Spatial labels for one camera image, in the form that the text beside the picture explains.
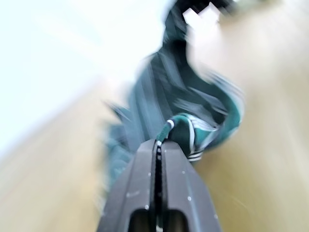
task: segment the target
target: wooden floor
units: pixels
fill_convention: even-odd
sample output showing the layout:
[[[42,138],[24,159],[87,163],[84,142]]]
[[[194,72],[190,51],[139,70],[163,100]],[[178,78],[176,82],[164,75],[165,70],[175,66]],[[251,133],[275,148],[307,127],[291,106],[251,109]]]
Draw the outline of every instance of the wooden floor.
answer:
[[[308,22],[308,1],[277,0],[192,34],[193,65],[246,96],[238,133],[197,165],[225,232],[309,231]],[[95,231],[117,88],[98,83],[0,164],[1,232]]]

